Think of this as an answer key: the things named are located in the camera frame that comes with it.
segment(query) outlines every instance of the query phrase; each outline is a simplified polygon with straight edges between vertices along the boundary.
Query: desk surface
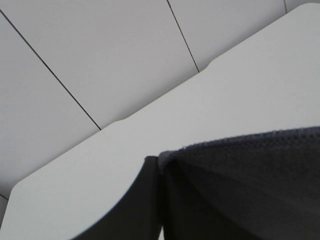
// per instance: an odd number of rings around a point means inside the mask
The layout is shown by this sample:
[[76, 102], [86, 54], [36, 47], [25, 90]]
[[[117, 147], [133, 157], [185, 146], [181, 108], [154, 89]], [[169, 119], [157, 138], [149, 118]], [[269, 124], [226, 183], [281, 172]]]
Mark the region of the desk surface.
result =
[[1, 240], [69, 239], [123, 196], [144, 158], [193, 143], [320, 124], [320, 4], [300, 6], [12, 190]]

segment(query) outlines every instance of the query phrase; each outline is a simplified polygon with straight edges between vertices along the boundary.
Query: white desk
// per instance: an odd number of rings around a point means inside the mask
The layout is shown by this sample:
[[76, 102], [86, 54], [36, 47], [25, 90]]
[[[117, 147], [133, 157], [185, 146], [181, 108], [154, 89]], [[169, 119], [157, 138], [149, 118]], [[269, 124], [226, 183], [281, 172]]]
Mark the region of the white desk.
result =
[[320, 4], [293, 10], [204, 71], [19, 182], [1, 240], [69, 239], [123, 196], [145, 156], [320, 124]]

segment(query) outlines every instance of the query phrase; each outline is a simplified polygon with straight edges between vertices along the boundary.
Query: dark gray fabric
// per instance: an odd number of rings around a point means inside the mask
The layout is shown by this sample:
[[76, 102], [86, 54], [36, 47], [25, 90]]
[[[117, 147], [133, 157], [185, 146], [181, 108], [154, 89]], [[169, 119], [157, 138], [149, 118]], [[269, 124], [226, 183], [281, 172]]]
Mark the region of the dark gray fabric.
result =
[[320, 127], [203, 142], [160, 156], [162, 172], [177, 162], [208, 203], [250, 233], [320, 239]]

